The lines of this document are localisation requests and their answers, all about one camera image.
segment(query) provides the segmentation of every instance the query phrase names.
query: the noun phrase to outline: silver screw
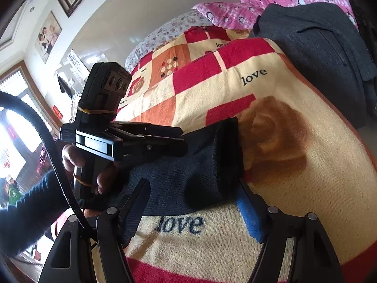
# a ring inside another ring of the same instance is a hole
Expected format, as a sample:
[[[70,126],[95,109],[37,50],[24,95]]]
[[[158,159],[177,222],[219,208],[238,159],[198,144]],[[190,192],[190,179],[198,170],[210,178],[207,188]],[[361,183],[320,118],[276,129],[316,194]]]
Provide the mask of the silver screw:
[[[310,220],[317,220],[317,215],[315,213],[308,213],[308,218]]]
[[[271,213],[271,214],[277,214],[279,212],[279,209],[276,207],[276,206],[269,206],[268,207],[268,211]]]
[[[69,222],[75,222],[76,219],[77,219],[76,215],[71,215],[71,216],[68,217]]]
[[[108,213],[109,215],[112,215],[112,214],[115,214],[117,211],[117,209],[115,207],[110,207],[106,210],[106,213]]]

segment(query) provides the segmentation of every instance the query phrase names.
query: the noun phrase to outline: patterned blanket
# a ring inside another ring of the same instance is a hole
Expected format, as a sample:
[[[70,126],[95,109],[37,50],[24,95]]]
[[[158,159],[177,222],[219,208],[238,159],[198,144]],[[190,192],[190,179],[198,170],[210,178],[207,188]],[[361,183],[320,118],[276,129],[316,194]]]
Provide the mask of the patterned blanket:
[[[377,265],[377,165],[355,129],[274,42],[230,41],[237,33],[228,30],[214,40],[208,30],[192,31],[140,64],[127,92],[133,101],[116,120],[187,133],[237,116],[251,190],[287,214],[315,212],[346,282],[362,282]],[[174,66],[181,60],[184,67]],[[289,239],[281,282],[292,246]],[[182,216],[145,216],[125,254],[138,283],[247,282],[260,249],[230,202]],[[98,249],[93,253],[101,281]]]

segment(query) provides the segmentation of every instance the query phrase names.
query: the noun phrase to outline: rubber band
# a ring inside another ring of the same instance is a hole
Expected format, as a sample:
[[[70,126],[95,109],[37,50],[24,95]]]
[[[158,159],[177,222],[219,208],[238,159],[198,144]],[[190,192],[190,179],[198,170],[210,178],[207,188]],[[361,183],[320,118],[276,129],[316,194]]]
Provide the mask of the rubber band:
[[[113,114],[116,114],[116,110],[105,110],[105,109],[85,109],[85,108],[81,108],[80,106],[77,107],[77,110],[80,110],[82,111],[83,113],[85,114],[89,114],[89,115],[99,115],[99,114],[109,114],[109,113],[113,113]]]
[[[86,187],[93,187],[92,185],[90,185],[90,184],[84,182],[83,180],[81,180],[77,175],[74,174],[73,176],[78,181],[78,183],[80,183],[80,184],[82,184],[82,185],[84,185]]]

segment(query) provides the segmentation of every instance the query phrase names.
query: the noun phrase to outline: blue sleeve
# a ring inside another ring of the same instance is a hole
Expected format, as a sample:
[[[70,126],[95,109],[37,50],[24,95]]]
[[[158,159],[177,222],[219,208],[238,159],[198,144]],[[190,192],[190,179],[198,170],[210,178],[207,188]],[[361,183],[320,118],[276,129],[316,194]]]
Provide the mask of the blue sleeve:
[[[54,171],[24,197],[0,209],[0,250],[12,257],[34,244],[68,208]]]

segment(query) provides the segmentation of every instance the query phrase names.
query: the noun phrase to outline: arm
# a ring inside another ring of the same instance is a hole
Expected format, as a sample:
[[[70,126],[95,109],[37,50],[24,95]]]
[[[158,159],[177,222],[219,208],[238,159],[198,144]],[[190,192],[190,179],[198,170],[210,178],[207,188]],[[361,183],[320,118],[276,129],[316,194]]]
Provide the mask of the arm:
[[[67,208],[55,173],[49,171],[15,206],[0,210],[0,250],[8,256],[22,252]]]

